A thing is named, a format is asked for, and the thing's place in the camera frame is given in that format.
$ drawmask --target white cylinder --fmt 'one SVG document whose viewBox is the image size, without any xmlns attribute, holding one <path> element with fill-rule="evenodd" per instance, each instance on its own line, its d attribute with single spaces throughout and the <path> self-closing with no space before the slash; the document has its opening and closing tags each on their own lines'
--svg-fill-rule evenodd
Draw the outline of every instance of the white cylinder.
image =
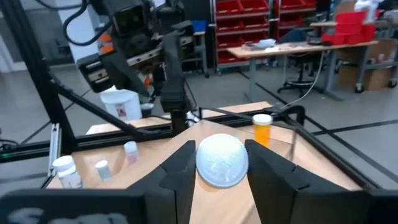
<svg viewBox="0 0 398 224">
<path fill-rule="evenodd" d="M 68 189 L 81 189 L 83 184 L 76 170 L 75 161 L 72 156 L 62 156 L 52 163 L 61 181 L 62 187 Z"/>
<path fill-rule="evenodd" d="M 99 176 L 103 182 L 112 178 L 111 170 L 109 169 L 109 165 L 106 160 L 97 162 L 95 167 L 97 168 Z"/>
<path fill-rule="evenodd" d="M 99 94 L 106 110 L 121 120 L 141 119 L 141 106 L 136 92 L 117 90 L 115 86 Z"/>
<path fill-rule="evenodd" d="M 135 163 L 139 159 L 139 152 L 137 149 L 137 143 L 135 141 L 129 141 L 125 143 L 124 152 L 126 153 L 129 165 Z"/>
</svg>

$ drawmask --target shelving unit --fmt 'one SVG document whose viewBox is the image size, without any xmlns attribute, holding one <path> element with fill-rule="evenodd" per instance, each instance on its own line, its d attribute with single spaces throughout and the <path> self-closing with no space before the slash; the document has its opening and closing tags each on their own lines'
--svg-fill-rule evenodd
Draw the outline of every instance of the shelving unit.
<svg viewBox="0 0 398 224">
<path fill-rule="evenodd" d="M 222 69 L 249 65 L 248 58 L 236 58 L 226 51 L 245 43 L 268 38 L 270 14 L 267 0 L 212 0 L 215 25 L 216 67 Z M 265 63 L 260 59 L 258 64 Z"/>
<path fill-rule="evenodd" d="M 278 39 L 302 26 L 303 18 L 315 12 L 316 4 L 317 0 L 210 0 L 217 72 L 249 65 L 248 58 L 234 57 L 226 51 L 228 47 Z"/>
<path fill-rule="evenodd" d="M 302 26 L 303 18 L 315 12 L 317 0 L 274 0 L 274 5 L 274 17 L 277 18 L 274 38 L 278 39 L 288 31 Z"/>
</svg>

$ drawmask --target cardboard box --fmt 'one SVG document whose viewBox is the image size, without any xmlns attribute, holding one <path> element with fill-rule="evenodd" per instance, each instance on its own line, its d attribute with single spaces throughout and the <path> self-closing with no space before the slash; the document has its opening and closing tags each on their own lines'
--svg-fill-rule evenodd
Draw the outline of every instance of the cardboard box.
<svg viewBox="0 0 398 224">
<path fill-rule="evenodd" d="M 395 39 L 380 39 L 379 43 L 369 46 L 368 59 L 374 58 L 377 60 L 380 54 L 384 54 L 384 60 L 394 58 L 397 48 L 397 41 Z M 337 58 L 347 62 L 359 63 L 363 56 L 363 50 L 359 48 L 347 48 L 337 51 Z"/>
<path fill-rule="evenodd" d="M 388 82 L 391 78 L 392 69 L 375 69 L 368 70 L 365 72 L 363 80 L 363 87 L 365 90 L 380 90 L 388 86 Z M 338 74 L 338 83 L 341 86 L 354 90 L 356 82 L 359 77 L 359 68 L 342 65 Z"/>
</svg>

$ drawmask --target black cable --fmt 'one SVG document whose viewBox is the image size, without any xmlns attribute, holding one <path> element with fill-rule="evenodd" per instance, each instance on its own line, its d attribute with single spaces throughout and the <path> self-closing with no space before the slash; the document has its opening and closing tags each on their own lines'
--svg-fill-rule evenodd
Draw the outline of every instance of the black cable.
<svg viewBox="0 0 398 224">
<path fill-rule="evenodd" d="M 109 20 L 104 27 L 102 27 L 99 32 L 97 34 L 94 35 L 93 38 L 91 38 L 90 40 L 86 41 L 86 42 L 76 42 L 74 40 L 72 40 L 69 35 L 68 35 L 68 25 L 69 23 L 76 19 L 77 17 L 79 17 L 80 15 L 82 15 L 84 13 L 84 11 L 87 9 L 88 3 L 87 0 L 82 0 L 81 2 L 81 7 L 79 10 L 77 10 L 77 12 L 73 13 L 70 17 L 68 17 L 68 19 L 65 20 L 65 22 L 62 25 L 62 33 L 63 36 L 71 43 L 75 44 L 76 46 L 87 46 L 90 45 L 92 43 L 94 43 L 103 33 L 105 33 L 111 26 L 112 26 L 112 20 Z"/>
<path fill-rule="evenodd" d="M 185 79 L 185 84 L 187 84 L 188 91 L 191 94 L 191 98 L 193 100 L 193 103 L 195 104 L 195 106 L 193 108 L 196 108 L 198 106 L 198 103 L 197 103 L 197 100 L 195 99 L 195 96 L 192 93 L 191 87 L 189 86 L 189 84 L 187 82 L 187 79 Z"/>
<path fill-rule="evenodd" d="M 72 5 L 72 6 L 62 6 L 62 7 L 54 7 L 54 6 L 50 6 L 49 4 L 43 2 L 42 0 L 35 0 L 37 3 L 39 3 L 41 6 L 46 7 L 47 9 L 51 9 L 51 10 L 69 10 L 69 9 L 77 9 L 79 7 L 81 7 L 81 4 L 79 5 Z"/>
<path fill-rule="evenodd" d="M 165 121 L 171 121 L 172 120 L 171 118 L 165 118 L 165 117 L 157 116 L 157 115 L 150 115 L 150 116 L 145 117 L 145 118 L 159 118 L 159 119 L 163 119 Z M 197 121 L 194 121 L 192 119 L 186 119 L 185 121 L 191 121 L 191 122 L 197 123 Z"/>
<path fill-rule="evenodd" d="M 1 144 L 4 144 L 4 143 L 6 143 L 6 144 L 13 144 L 13 145 L 16 145 L 16 146 L 19 145 L 18 142 L 14 141 L 14 140 L 10 140 L 10 139 L 0 139 L 0 143 L 1 143 Z"/>
<path fill-rule="evenodd" d="M 19 143 L 14 140 L 0 139 L 0 151 L 12 149 L 14 146 L 18 146 L 18 145 L 19 145 Z"/>
</svg>

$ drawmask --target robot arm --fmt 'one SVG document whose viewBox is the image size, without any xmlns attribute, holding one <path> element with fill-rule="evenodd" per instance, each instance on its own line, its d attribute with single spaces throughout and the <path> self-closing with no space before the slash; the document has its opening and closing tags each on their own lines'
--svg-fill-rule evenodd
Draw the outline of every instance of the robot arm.
<svg viewBox="0 0 398 224">
<path fill-rule="evenodd" d="M 184 17 L 182 5 L 174 2 L 155 8 L 144 0 L 94 2 L 93 7 L 98 14 L 107 14 L 113 20 L 111 37 L 114 50 L 77 61 L 90 87 L 99 93 L 114 85 L 117 89 L 149 96 L 137 75 L 153 71 L 157 64 L 163 63 L 166 73 L 164 78 L 160 78 L 161 83 L 154 85 L 158 88 L 156 93 L 161 95 L 163 110 L 171 114 L 173 131 L 184 131 L 187 128 L 186 113 L 192 107 L 184 89 L 181 62 L 186 55 L 194 53 L 195 46 L 191 22 L 181 22 Z M 166 32 L 161 38 L 155 35 L 155 25 L 163 28 L 160 33 Z"/>
</svg>

